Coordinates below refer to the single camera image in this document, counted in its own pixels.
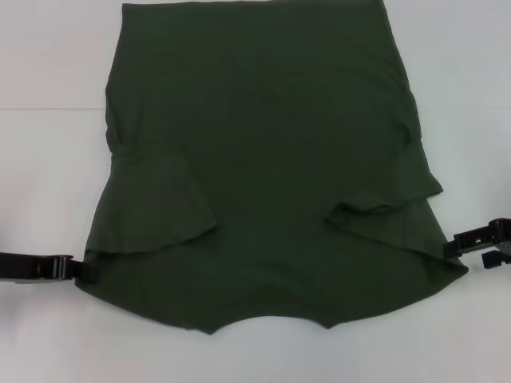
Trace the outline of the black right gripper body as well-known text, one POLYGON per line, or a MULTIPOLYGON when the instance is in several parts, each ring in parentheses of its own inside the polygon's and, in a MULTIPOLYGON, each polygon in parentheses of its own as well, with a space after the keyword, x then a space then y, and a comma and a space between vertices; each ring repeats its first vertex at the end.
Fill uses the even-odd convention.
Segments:
POLYGON ((500 252, 510 252, 510 219, 495 219, 489 222, 493 245, 500 252))

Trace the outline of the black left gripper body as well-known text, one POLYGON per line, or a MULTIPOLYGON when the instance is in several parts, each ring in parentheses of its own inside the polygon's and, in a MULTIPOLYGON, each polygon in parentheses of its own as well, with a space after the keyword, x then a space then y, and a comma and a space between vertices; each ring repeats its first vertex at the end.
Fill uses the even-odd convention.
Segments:
POLYGON ((1 281, 18 284, 60 282, 72 278, 71 255, 1 253, 1 281))

